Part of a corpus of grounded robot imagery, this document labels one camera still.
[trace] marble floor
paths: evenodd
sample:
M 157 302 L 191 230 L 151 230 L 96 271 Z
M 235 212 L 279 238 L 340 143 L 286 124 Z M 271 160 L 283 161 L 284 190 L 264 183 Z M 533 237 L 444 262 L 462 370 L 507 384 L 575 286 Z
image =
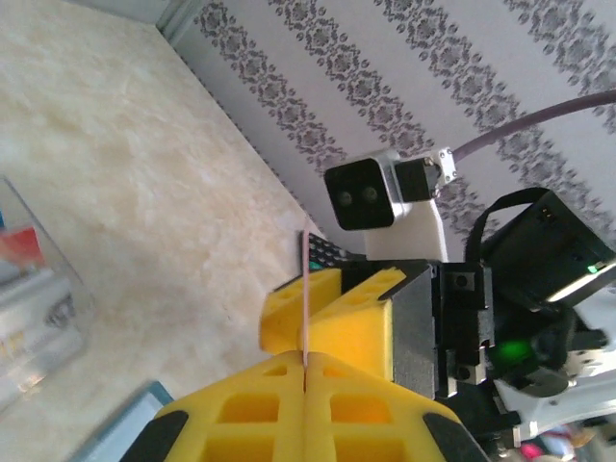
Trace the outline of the marble floor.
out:
M 96 304 L 86 354 L 0 415 L 3 460 L 56 461 L 148 379 L 180 397 L 260 360 L 304 215 L 152 26 L 0 8 L 0 174 Z

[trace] wallpaper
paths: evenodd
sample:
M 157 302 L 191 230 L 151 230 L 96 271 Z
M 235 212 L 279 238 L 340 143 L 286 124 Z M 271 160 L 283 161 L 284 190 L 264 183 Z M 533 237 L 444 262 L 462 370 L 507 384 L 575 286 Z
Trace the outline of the wallpaper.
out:
M 173 22 L 162 30 L 184 62 L 323 232 L 350 250 L 361 236 L 335 221 L 328 167 L 386 146 L 405 158 L 456 147 L 616 88 L 608 0 L 192 0 Z M 454 258 L 487 206 L 536 185 L 563 194 L 616 242 L 615 141 L 612 105 L 461 161 L 461 178 L 439 198 Z M 488 232 L 510 217 L 496 216 Z

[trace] purple cable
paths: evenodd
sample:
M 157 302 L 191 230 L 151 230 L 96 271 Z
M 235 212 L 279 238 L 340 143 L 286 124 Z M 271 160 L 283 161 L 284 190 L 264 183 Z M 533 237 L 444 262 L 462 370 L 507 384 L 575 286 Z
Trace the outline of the purple cable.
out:
M 525 115 L 513 120 L 512 122 L 505 123 L 499 128 L 495 128 L 494 130 L 481 135 L 466 144 L 462 144 L 460 147 L 453 150 L 453 160 L 455 162 L 460 162 L 462 159 L 470 154 L 473 154 L 475 151 L 478 151 L 485 146 L 489 146 L 490 144 L 494 144 L 503 137 L 507 137 L 521 130 L 525 130 L 532 125 L 564 115 L 566 116 L 567 114 L 576 113 L 577 111 L 583 111 L 584 109 L 591 109 L 597 106 L 604 106 L 606 104 L 613 103 L 616 103 L 616 90 L 589 94 L 582 96 L 581 98 L 571 99 L 569 101 L 565 101 L 564 103 L 550 106 L 546 109 L 542 109 L 541 111 L 537 111 L 536 113 Z

